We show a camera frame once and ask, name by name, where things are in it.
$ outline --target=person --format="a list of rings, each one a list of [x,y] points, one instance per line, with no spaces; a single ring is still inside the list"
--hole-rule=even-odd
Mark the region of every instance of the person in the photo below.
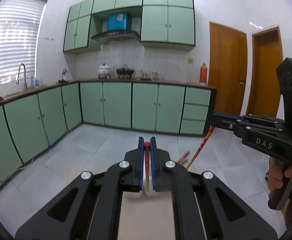
[[[282,187],[283,176],[285,176],[286,178],[292,178],[292,167],[289,167],[285,170],[285,172],[283,172],[283,170],[277,165],[277,160],[273,157],[270,157],[268,170],[268,188],[270,189],[270,191]],[[292,224],[292,192],[289,196],[289,199],[290,201],[288,203],[285,214],[285,222],[287,228]]]

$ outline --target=faucet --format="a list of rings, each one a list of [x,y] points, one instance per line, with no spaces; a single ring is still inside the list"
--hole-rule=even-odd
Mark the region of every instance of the faucet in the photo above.
[[[25,68],[25,64],[22,63],[20,64],[19,66],[19,69],[18,69],[18,76],[17,76],[17,83],[16,84],[19,84],[19,73],[21,71],[21,66],[24,67],[24,90],[27,90],[27,83],[26,83],[26,68]]]

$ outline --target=human hand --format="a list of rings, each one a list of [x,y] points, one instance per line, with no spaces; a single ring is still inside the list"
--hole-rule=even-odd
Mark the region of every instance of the human hand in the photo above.
[[[284,174],[283,170],[277,165],[277,162],[277,159],[270,157],[268,171],[268,188],[270,191],[282,187],[282,178],[284,175],[286,178],[292,178],[292,166],[286,169]]]

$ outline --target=window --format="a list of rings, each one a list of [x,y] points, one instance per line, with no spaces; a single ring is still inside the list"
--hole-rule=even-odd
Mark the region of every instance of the window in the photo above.
[[[21,63],[36,73],[36,52],[45,0],[0,1],[0,84],[15,81]]]

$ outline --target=brown door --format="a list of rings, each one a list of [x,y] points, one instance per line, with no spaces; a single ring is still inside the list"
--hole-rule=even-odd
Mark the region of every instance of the brown door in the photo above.
[[[276,117],[280,90],[276,68],[282,62],[279,27],[252,36],[252,79],[247,114]]]
[[[247,36],[210,23],[208,85],[217,88],[214,112],[239,115],[247,75]]]

